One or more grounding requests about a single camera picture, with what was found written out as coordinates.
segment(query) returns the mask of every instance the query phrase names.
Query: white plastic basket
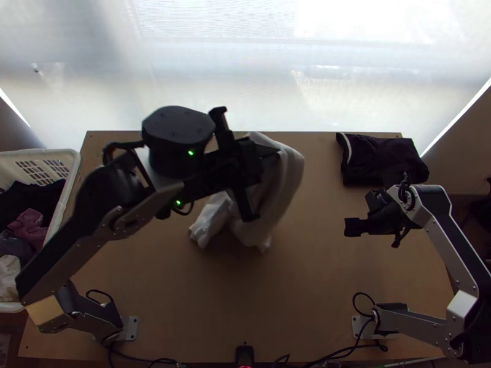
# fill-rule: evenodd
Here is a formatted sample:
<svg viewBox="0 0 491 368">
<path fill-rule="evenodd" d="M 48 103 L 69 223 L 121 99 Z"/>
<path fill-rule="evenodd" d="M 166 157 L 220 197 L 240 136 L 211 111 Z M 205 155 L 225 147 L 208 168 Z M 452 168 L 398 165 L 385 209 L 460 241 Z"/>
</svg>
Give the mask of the white plastic basket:
<svg viewBox="0 0 491 368">
<path fill-rule="evenodd" d="M 7 190 L 19 181 L 24 184 L 48 185 L 65 179 L 44 243 L 60 227 L 68 198 L 80 168 L 80 153 L 74 150 L 19 150 L 0 152 L 0 188 Z M 0 313 L 17 313 L 20 303 L 0 302 Z"/>
</svg>

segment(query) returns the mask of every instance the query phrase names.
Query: wall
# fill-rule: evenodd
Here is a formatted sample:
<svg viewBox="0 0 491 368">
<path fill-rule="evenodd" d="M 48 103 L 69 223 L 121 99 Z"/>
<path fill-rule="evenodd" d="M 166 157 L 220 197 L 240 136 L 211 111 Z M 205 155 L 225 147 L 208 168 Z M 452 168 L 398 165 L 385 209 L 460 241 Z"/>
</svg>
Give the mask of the wall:
<svg viewBox="0 0 491 368">
<path fill-rule="evenodd" d="M 476 95 L 455 124 L 423 156 L 427 183 L 451 194 L 487 194 L 491 176 L 491 86 Z"/>
<path fill-rule="evenodd" d="M 0 98 L 0 151 L 45 148 L 36 133 Z"/>
</svg>

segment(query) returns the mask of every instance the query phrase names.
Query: folded black clothing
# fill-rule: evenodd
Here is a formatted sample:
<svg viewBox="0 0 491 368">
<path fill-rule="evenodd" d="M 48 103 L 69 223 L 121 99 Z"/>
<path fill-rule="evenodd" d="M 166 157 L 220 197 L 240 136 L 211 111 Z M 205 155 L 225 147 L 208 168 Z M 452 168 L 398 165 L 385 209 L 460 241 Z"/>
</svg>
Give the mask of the folded black clothing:
<svg viewBox="0 0 491 368">
<path fill-rule="evenodd" d="M 0 194 L 0 231 L 27 209 L 42 213 L 41 226 L 48 227 L 64 186 L 65 179 L 44 186 L 14 182 L 7 191 Z"/>
<path fill-rule="evenodd" d="M 409 183 L 428 180 L 430 171 L 410 138 L 336 133 L 336 140 L 343 147 L 341 172 L 345 185 L 383 185 L 387 189 L 399 184 L 404 172 Z"/>
</svg>

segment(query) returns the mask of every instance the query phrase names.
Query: pink clothing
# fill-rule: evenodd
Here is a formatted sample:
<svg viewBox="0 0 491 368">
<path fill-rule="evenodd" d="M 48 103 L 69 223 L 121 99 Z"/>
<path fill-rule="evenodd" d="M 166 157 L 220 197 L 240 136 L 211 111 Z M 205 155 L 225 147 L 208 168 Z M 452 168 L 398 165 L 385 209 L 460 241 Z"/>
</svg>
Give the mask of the pink clothing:
<svg viewBox="0 0 491 368">
<path fill-rule="evenodd" d="M 22 212 L 17 219 L 8 225 L 14 236 L 27 241 L 35 249 L 40 250 L 48 228 L 42 228 L 42 214 L 33 209 Z"/>
</svg>

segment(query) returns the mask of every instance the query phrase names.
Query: wooden table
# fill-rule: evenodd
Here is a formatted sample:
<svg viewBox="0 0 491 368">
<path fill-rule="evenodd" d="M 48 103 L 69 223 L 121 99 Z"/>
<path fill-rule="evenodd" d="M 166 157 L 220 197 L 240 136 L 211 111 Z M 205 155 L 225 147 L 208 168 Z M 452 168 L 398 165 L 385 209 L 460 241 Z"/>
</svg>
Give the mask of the wooden table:
<svg viewBox="0 0 491 368">
<path fill-rule="evenodd" d="M 122 315 L 140 317 L 137 339 L 120 347 L 124 353 L 231 362 L 235 347 L 247 342 L 257 361 L 286 353 L 292 361 L 310 361 L 353 345 L 351 298 L 357 291 L 376 302 L 407 302 L 416 312 L 444 318 L 452 292 L 424 231 L 412 231 L 399 249 L 390 247 L 390 236 L 343 236 L 345 217 L 366 216 L 368 188 L 342 185 L 341 147 L 334 133 L 268 136 L 306 160 L 302 185 L 266 254 L 243 247 L 227 232 L 200 250 L 188 238 L 200 201 L 188 217 L 153 220 L 131 238 L 107 244 L 72 278 L 81 294 L 90 288 L 106 291 Z M 88 132 L 80 176 L 101 164 L 108 141 L 138 138 L 137 132 Z M 403 335 L 387 345 L 387 353 L 361 349 L 350 359 L 442 356 Z M 19 355 L 100 360 L 107 352 L 87 333 L 41 334 L 29 320 Z"/>
</svg>

